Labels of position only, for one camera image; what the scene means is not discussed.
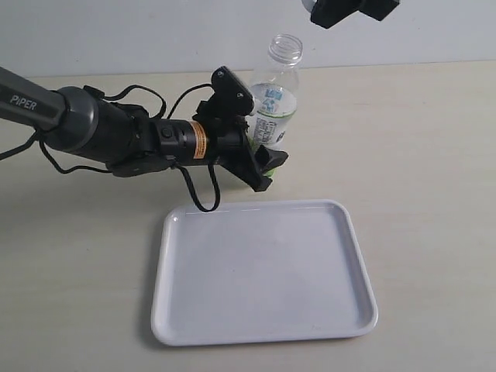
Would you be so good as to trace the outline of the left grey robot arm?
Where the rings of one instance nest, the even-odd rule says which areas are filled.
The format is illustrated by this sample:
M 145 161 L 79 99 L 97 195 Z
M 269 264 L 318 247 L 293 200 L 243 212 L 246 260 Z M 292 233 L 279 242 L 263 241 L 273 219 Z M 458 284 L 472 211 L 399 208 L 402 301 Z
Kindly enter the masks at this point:
M 151 116 L 140 105 L 120 103 L 127 90 L 116 96 L 90 86 L 51 91 L 2 69 L 1 117 L 33 127 L 45 146 L 104 164 L 116 177 L 219 165 L 255 192 L 266 191 L 267 172 L 288 154 L 252 149 L 246 117 L 254 98 L 229 68 L 215 70 L 208 87 L 213 94 L 192 119 L 171 119 L 163 110 Z

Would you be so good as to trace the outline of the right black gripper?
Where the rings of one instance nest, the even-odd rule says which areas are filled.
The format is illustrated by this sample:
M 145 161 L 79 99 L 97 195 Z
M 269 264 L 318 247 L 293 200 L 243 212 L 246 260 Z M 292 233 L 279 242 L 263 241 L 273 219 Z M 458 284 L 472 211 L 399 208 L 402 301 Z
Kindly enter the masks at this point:
M 399 0 L 318 0 L 310 11 L 310 21 L 330 29 L 358 12 L 381 22 L 399 5 Z

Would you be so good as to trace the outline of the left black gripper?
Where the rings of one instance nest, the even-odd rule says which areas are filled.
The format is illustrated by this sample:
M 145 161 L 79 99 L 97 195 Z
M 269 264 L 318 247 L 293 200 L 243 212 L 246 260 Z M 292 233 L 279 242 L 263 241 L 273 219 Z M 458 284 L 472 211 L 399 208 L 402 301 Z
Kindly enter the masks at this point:
M 248 115 L 223 115 L 212 96 L 198 104 L 193 116 L 193 120 L 200 123 L 206 131 L 207 154 L 214 157 L 218 165 L 224 167 L 255 192 L 266 191 L 271 180 L 263 173 L 283 165 L 288 159 L 288 154 L 282 150 L 272 150 L 261 145 L 254 155 L 247 138 L 246 117 Z

